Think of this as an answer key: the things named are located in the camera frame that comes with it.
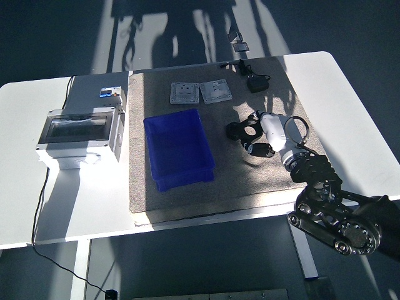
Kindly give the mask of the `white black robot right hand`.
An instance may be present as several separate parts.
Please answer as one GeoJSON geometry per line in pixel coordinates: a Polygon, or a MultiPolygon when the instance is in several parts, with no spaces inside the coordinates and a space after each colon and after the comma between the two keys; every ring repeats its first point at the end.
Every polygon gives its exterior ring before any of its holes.
{"type": "Polygon", "coordinates": [[[238,139],[248,154],[271,158],[275,153],[285,155],[287,137],[277,114],[256,111],[239,124],[238,139]]]}

